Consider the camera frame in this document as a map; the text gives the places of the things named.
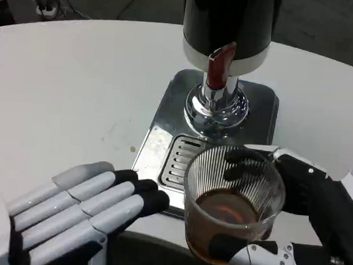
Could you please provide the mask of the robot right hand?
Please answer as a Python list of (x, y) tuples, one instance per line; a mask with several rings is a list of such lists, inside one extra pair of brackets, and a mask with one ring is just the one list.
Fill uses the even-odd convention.
[(227, 234), (212, 237), (211, 257), (234, 265), (353, 265), (353, 174), (335, 180), (321, 167), (284, 148), (267, 145), (226, 147), (223, 177), (260, 180), (274, 168), (286, 190), (285, 212), (308, 217), (319, 246), (247, 241)]

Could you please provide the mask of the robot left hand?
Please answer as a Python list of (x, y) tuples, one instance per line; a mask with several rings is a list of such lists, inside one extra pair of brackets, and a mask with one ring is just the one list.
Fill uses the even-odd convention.
[(75, 166), (13, 201), (0, 193), (0, 265), (107, 265), (111, 236), (168, 207), (135, 171)]

